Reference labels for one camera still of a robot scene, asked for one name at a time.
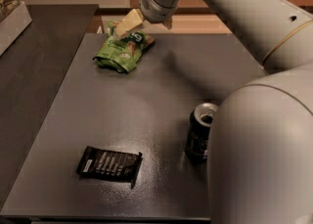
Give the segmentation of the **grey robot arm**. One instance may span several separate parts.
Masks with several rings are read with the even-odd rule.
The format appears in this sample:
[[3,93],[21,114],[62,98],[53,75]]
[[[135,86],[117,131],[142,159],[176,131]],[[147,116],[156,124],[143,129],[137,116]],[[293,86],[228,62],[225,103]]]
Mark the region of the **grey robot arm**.
[[[179,0],[140,0],[167,22]],[[203,0],[265,76],[221,104],[209,134],[211,224],[313,224],[313,22],[287,0]]]

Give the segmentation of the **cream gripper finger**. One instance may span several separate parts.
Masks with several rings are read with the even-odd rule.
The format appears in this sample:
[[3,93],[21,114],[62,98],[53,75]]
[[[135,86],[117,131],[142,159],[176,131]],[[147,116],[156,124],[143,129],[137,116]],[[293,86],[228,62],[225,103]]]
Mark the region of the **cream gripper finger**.
[[122,20],[124,27],[136,27],[143,23],[144,16],[139,9],[131,10]]
[[143,23],[140,21],[121,21],[115,28],[114,36],[117,39],[126,37],[127,35],[138,31]]

